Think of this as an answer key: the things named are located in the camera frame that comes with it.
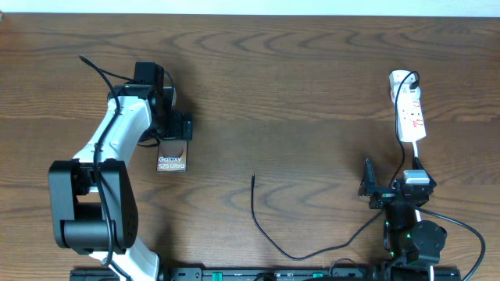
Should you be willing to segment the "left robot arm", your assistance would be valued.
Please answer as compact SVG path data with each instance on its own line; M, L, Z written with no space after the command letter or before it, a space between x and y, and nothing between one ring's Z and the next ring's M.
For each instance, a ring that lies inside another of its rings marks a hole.
M159 64L139 61L133 77L111 85L98 129L70 160L48 171L55 242L100 261L71 280L170 279L159 254L138 238L138 207L128 175L136 148L157 148L159 172L187 169L192 115L175 110L177 90Z

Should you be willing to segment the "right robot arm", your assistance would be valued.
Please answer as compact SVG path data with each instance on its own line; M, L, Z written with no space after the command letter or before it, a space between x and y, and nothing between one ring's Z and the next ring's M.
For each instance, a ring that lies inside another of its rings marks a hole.
M447 232L437 223L422 220L418 207L426 204L436 182L414 158L412 168L389 187L379 187L372 162L366 159L359 196L367 196L371 209L383 211L384 249L391 259L373 270L377 280L432 280Z

